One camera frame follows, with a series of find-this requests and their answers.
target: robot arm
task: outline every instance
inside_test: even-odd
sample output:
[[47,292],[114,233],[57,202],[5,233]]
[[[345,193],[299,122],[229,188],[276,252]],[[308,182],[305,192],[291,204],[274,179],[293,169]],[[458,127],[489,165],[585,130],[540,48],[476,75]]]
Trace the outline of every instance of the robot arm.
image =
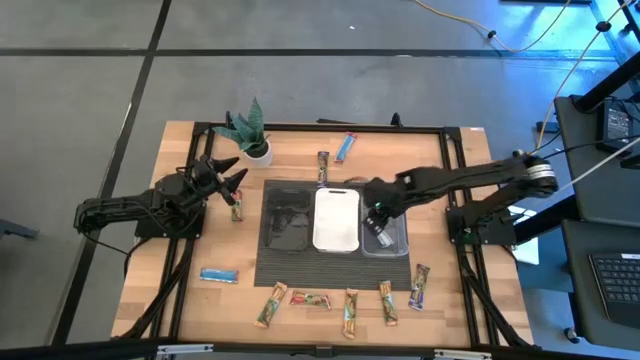
[[450,191],[497,184],[506,185],[485,200],[462,207],[467,226],[523,198],[544,198],[558,190],[549,162],[531,155],[454,170],[418,167],[396,174],[392,183],[374,178],[365,184],[364,203],[370,210],[364,223],[380,235],[390,217],[396,218],[413,206],[427,204]]
[[220,175],[239,158],[213,160],[203,155],[184,171],[167,175],[153,189],[137,196],[110,199],[87,199],[76,208],[74,228],[81,233],[102,229],[106,225],[125,221],[154,223],[164,237],[178,235],[200,214],[202,200],[220,193],[227,204],[235,204],[231,194],[247,173],[242,169],[223,179]]

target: green leaves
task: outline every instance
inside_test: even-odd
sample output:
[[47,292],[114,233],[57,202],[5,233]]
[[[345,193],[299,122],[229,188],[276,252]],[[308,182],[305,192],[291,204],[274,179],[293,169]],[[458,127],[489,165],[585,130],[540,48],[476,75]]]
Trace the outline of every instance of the green leaves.
[[260,104],[258,104],[258,100],[256,98],[253,98],[251,109],[249,109],[249,126],[257,132],[259,140],[264,138],[262,108],[260,108]]
[[253,98],[251,109],[249,109],[249,120],[238,114],[238,116],[231,116],[231,122],[236,128],[235,130],[220,126],[213,130],[217,134],[235,141],[238,147],[245,152],[262,149],[263,146],[266,146],[262,109],[256,98]]
[[238,116],[232,116],[231,121],[233,122],[233,126],[235,126],[236,130],[240,133],[242,139],[248,142],[258,140],[258,132],[251,128],[247,120],[245,120],[241,114],[238,114]]
[[215,128],[213,128],[213,131],[215,131],[216,134],[222,135],[227,139],[231,139],[235,141],[236,144],[238,144],[238,146],[240,146],[240,144],[242,144],[243,142],[242,137],[240,136],[240,133],[238,133],[235,130],[227,129],[222,126],[216,126]]

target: candy bar wrapper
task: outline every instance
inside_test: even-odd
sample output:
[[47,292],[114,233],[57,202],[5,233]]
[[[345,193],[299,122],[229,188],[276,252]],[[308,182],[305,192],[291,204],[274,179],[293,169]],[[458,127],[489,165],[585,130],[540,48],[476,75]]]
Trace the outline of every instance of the candy bar wrapper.
[[329,302],[329,296],[305,294],[302,291],[294,290],[293,295],[291,295],[291,300],[289,301],[289,305],[303,305],[303,304],[319,306],[321,308],[331,310],[331,303]]
[[233,193],[236,203],[231,206],[231,221],[242,221],[242,191],[240,189]]
[[427,286],[427,275],[429,275],[429,268],[418,264],[416,267],[416,277],[413,278],[411,284],[411,296],[409,297],[409,307],[418,311],[422,311],[424,304],[424,289]]
[[237,284],[238,271],[202,268],[200,270],[200,279]]
[[338,154],[336,155],[335,159],[333,159],[333,162],[341,163],[344,161],[344,159],[347,157],[347,153],[349,152],[349,149],[351,149],[351,146],[356,141],[356,137],[357,137],[356,134],[352,132],[347,132],[347,136],[344,138],[342,145],[340,145],[340,149],[338,149]]
[[280,305],[280,301],[284,297],[284,294],[287,292],[287,285],[277,282],[276,286],[273,287],[273,292],[271,293],[271,297],[267,300],[267,303],[264,305],[260,316],[258,316],[258,320],[256,320],[255,325],[261,328],[268,328],[269,322],[271,322],[271,318],[273,314],[278,310],[278,305]]
[[327,184],[327,168],[329,164],[329,153],[318,151],[318,186],[324,187]]
[[380,289],[380,297],[382,297],[384,321],[388,326],[398,325],[398,314],[396,307],[393,306],[393,297],[391,296],[391,281],[381,281],[378,288]]
[[344,319],[342,323],[342,335],[348,339],[356,338],[356,303],[358,302],[358,290],[347,289],[344,297]]

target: wooden table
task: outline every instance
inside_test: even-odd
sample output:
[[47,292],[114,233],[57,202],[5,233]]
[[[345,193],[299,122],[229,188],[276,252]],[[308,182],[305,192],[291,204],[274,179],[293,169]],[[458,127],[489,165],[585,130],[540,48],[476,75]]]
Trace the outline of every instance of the wooden table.
[[[167,123],[152,184],[173,173],[177,166],[184,165],[192,129],[192,122]],[[315,180],[317,152],[326,150],[333,156],[344,139],[344,132],[274,131],[270,135],[274,151],[272,165],[267,169],[250,169],[241,185],[244,221],[231,222],[230,209],[222,198],[218,195],[209,198],[204,232],[195,244],[179,339],[271,344],[468,347],[460,275],[455,249],[448,241],[445,223],[446,197],[407,212],[412,276],[417,263],[431,268],[422,312],[408,307],[408,291],[394,291],[399,322],[398,326],[387,327],[382,317],[378,292],[362,290],[358,297],[356,338],[348,340],[341,334],[344,290],[313,289],[313,292],[330,296],[333,308],[326,311],[288,305],[290,289],[269,329],[254,326],[272,291],[270,287],[253,286],[264,180]],[[468,165],[491,160],[483,129],[464,128],[462,137]],[[455,164],[452,145],[450,149],[452,163]],[[329,180],[379,176],[392,181],[396,173],[413,167],[442,166],[440,153],[438,137],[435,135],[361,133],[344,164],[330,161]],[[217,135],[213,154],[217,159],[240,156],[241,160],[229,171],[231,174],[248,167],[238,147]],[[475,189],[474,199],[494,190],[495,187]],[[128,330],[156,295],[167,245],[167,239],[153,239],[133,255],[113,335]],[[531,342],[531,330],[513,258],[499,246],[484,246],[483,249],[493,300],[520,336]],[[203,267],[239,270],[239,283],[202,281],[199,273]],[[168,333],[167,319],[172,309],[173,299],[169,299],[161,335]],[[481,340],[486,342],[484,316],[477,300],[475,309]]]

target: white tray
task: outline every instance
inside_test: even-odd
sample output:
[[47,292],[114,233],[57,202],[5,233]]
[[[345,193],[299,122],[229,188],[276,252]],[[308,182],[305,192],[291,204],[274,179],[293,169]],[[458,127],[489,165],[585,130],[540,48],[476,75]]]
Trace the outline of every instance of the white tray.
[[313,246],[322,252],[348,254],[358,248],[360,194],[353,189],[316,191]]

